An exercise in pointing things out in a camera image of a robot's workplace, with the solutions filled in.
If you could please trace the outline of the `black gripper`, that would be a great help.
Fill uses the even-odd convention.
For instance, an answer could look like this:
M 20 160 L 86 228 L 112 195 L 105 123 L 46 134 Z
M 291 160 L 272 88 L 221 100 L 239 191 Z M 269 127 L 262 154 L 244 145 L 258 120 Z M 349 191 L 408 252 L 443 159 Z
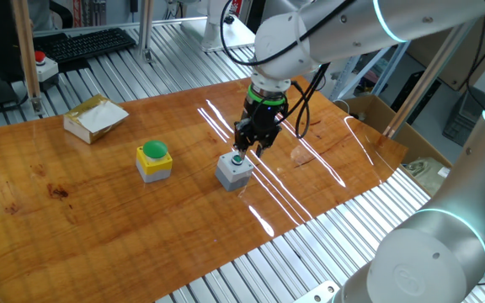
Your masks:
M 276 115 L 285 113 L 286 103 L 272 105 L 246 100 L 241 119 L 234 124 L 234 148 L 238 156 L 244 160 L 251 141 L 258 140 L 257 157 L 261 158 L 280 132 Z

